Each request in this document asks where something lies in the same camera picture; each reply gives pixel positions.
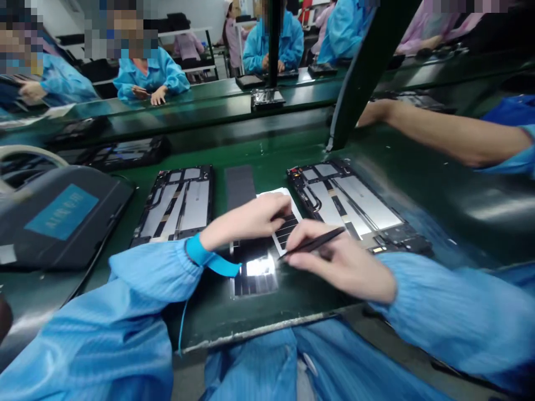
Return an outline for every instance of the blue sleeve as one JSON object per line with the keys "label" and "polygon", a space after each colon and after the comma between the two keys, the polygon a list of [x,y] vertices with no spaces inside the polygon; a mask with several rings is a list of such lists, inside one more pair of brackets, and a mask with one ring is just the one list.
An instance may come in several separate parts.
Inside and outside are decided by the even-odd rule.
{"label": "blue sleeve", "polygon": [[535,125],[525,125],[520,128],[531,137],[533,145],[503,163],[476,171],[491,174],[528,174],[535,179]]}
{"label": "blue sleeve", "polygon": [[91,81],[79,73],[76,68],[61,57],[50,55],[47,57],[53,66],[53,68],[43,71],[41,86],[47,93],[57,96],[68,95],[69,99],[78,102],[99,98]]}
{"label": "blue sleeve", "polygon": [[178,95],[189,90],[190,84],[188,78],[186,78],[186,74],[182,71],[180,66],[176,64],[169,53],[161,47],[158,52],[160,65],[165,69],[167,77],[164,85],[169,89],[169,92],[173,95]]}
{"label": "blue sleeve", "polygon": [[55,313],[0,375],[3,400],[171,398],[172,348],[160,312],[191,296],[203,268],[184,240],[142,245],[109,263],[114,279]]}
{"label": "blue sleeve", "polygon": [[327,21],[330,46],[336,58],[352,58],[362,42],[359,35],[364,20],[364,9],[356,0],[339,0]]}
{"label": "blue sleeve", "polygon": [[397,282],[373,305],[398,335],[450,366],[521,393],[535,363],[535,298],[489,274],[455,271],[419,255],[378,257]]}
{"label": "blue sleeve", "polygon": [[291,44],[288,49],[280,56],[280,61],[284,63],[287,69],[296,69],[301,63],[303,57],[303,28],[299,22],[292,17],[291,25]]}
{"label": "blue sleeve", "polygon": [[244,68],[245,72],[250,73],[261,73],[262,72],[262,60],[265,55],[259,55],[259,44],[256,39],[256,30],[259,24],[251,30],[247,40],[245,41],[244,49]]}
{"label": "blue sleeve", "polygon": [[120,100],[135,100],[134,93],[132,92],[132,87],[136,85],[134,77],[129,73],[123,70],[121,66],[122,60],[119,61],[119,74],[117,78],[113,80],[113,85],[117,88],[117,97]]}

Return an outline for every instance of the worker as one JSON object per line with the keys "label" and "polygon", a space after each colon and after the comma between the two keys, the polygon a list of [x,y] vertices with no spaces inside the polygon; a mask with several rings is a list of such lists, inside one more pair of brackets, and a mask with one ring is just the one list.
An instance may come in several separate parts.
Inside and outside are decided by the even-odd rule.
{"label": "worker", "polygon": [[315,56],[319,54],[320,49],[322,48],[323,40],[325,39],[325,31],[327,30],[327,21],[329,20],[330,14],[336,6],[337,0],[330,0],[329,7],[322,11],[318,18],[316,18],[315,25],[319,28],[318,41],[310,49],[311,53]]}
{"label": "worker", "polygon": [[432,0],[423,0],[414,14],[396,54],[414,55],[423,48],[435,49],[453,29],[460,13],[434,12]]}
{"label": "worker", "polygon": [[339,58],[353,58],[360,49],[374,15],[365,0],[338,0],[327,21],[318,64],[336,63]]}
{"label": "worker", "polygon": [[[205,265],[237,274],[239,266],[212,251],[239,239],[269,237],[290,205],[290,197],[264,194],[190,239],[112,256],[110,281],[56,312],[0,375],[2,399],[170,400],[173,348],[160,312],[192,296]],[[303,220],[287,249],[332,228]],[[487,273],[449,270],[412,253],[375,257],[346,233],[321,253],[329,253],[329,261],[299,252],[286,261],[370,302],[408,343],[527,397],[535,363],[531,294]],[[205,382],[202,399],[450,399],[342,319],[220,347],[208,357]]]}
{"label": "worker", "polygon": [[535,179],[535,125],[522,126],[532,122],[535,111],[528,110],[530,119],[522,112],[522,118],[515,126],[509,116],[518,116],[518,113],[513,113],[512,106],[511,103],[501,106],[506,107],[502,113],[491,111],[484,121],[383,99],[366,106],[358,126],[385,122],[409,138],[468,167],[489,173],[526,173]]}
{"label": "worker", "polygon": [[[251,30],[245,42],[245,71],[254,74],[266,72],[269,67],[269,21],[268,1],[262,1],[263,17]],[[279,36],[278,72],[299,67],[303,57],[303,29],[299,21],[286,10],[286,0],[282,2],[282,27]]]}
{"label": "worker", "polygon": [[161,47],[154,58],[121,58],[113,84],[119,99],[150,98],[154,106],[165,103],[168,93],[178,95],[190,87],[186,74]]}
{"label": "worker", "polygon": [[0,22],[0,52],[6,55],[2,72],[22,85],[18,95],[23,100],[63,106],[99,99],[89,79],[62,57],[45,53],[42,48],[36,51],[38,46],[25,39],[25,32],[12,22]]}
{"label": "worker", "polygon": [[119,75],[113,81],[119,99],[150,98],[156,106],[166,102],[167,94],[189,90],[186,74],[167,51],[161,47],[143,48],[143,20],[135,9],[115,11],[113,24],[118,35],[128,42],[128,47],[121,49]]}
{"label": "worker", "polygon": [[[177,23],[185,30],[191,28],[191,21],[184,13],[177,14]],[[183,60],[193,59],[199,61],[201,54],[205,52],[199,38],[193,32],[180,33],[174,37],[174,54]]]}
{"label": "worker", "polygon": [[223,24],[223,33],[221,34],[220,43],[225,45],[230,55],[230,72],[232,76],[238,76],[240,74],[241,67],[241,54],[244,50],[240,48],[240,41],[238,35],[241,36],[243,43],[249,36],[248,30],[239,27],[239,33],[236,32],[234,24],[236,23],[236,13],[234,12],[234,4],[232,0],[223,0],[223,13],[225,14],[225,22]]}

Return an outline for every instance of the green surface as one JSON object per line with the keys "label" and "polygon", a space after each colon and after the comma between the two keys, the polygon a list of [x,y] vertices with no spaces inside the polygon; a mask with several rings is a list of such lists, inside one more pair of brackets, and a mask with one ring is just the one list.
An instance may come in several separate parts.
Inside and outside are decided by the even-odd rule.
{"label": "green surface", "polygon": [[[257,192],[283,187],[287,168],[327,157],[323,152],[327,134],[327,128],[321,126],[291,133],[273,127],[264,131],[261,139],[175,154],[160,165],[119,172],[135,180],[139,189],[87,289],[108,279],[108,257],[128,247],[158,171],[213,164],[214,212],[218,216],[226,210],[225,168],[251,164]],[[380,195],[432,240],[439,262],[449,267],[498,268],[535,259],[535,251],[523,245],[535,241],[535,213],[529,208],[535,185],[528,179],[472,172],[385,126],[355,131],[345,149],[329,155],[335,156],[356,162],[357,170]],[[526,207],[507,209],[507,205],[522,202],[527,202]],[[278,282],[280,289],[275,294],[234,300],[227,279],[205,273],[188,305],[182,348],[215,345],[280,324],[319,319],[357,302],[322,280],[285,265],[279,266]],[[174,346],[181,313],[182,305],[172,305],[164,314]]]}
{"label": "green surface", "polygon": [[[411,60],[407,63],[412,66],[385,72],[375,92],[426,89],[476,79],[489,79],[494,82],[500,76],[505,79],[515,72],[535,68],[535,62],[525,61],[522,57],[514,56],[511,53],[458,56],[445,62],[432,62],[423,64],[423,66],[419,62]],[[288,82],[288,86],[281,87],[280,92],[286,100],[282,109],[260,113],[251,112],[248,93],[234,92],[232,89],[235,85],[233,80],[194,86],[190,92],[174,98],[165,106],[159,107],[138,104],[136,107],[139,109],[123,112],[121,110],[129,106],[122,104],[118,99],[77,105],[70,112],[76,113],[76,118],[110,113],[114,115],[110,117],[111,126],[101,135],[83,143],[69,144],[66,147],[83,147],[119,140],[146,138],[159,133],[189,130],[257,119],[265,115],[293,113],[329,106],[334,104],[338,98],[342,85],[341,71],[335,79],[325,79],[318,82],[307,81],[306,75],[308,73],[303,71],[301,85],[291,85]],[[478,95],[469,92],[465,96],[469,100],[476,99]],[[79,113],[78,108],[80,110],[87,108],[87,114]],[[71,118],[70,113],[66,116],[67,119]],[[42,146],[43,141],[58,131],[62,123],[63,119],[39,121],[27,130],[17,130],[8,134],[5,141],[16,143],[19,139],[17,136],[22,135],[24,138],[20,137],[21,142],[25,141]]]}

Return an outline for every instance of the black adhesive strip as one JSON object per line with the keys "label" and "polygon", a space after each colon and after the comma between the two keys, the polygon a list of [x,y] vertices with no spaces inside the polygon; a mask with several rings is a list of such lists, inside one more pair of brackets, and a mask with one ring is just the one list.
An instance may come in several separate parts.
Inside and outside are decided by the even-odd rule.
{"label": "black adhesive strip", "polygon": [[349,231],[349,234],[351,234],[351,236],[354,239],[361,239],[357,233],[357,230],[355,229],[355,226],[349,220],[349,216],[347,215],[346,210],[342,206],[342,202],[340,202],[338,195],[336,195],[336,193],[334,192],[334,188],[331,185],[331,183],[329,181],[324,181],[323,183],[325,184],[325,187],[327,188],[327,192],[329,193],[330,198],[333,200],[333,203],[336,206],[336,209],[338,210],[338,214],[342,218],[343,223],[346,225],[346,228],[347,228],[347,231]]}
{"label": "black adhesive strip", "polygon": [[225,169],[225,187],[227,190],[227,211],[255,199],[256,190],[252,166],[246,164]]}

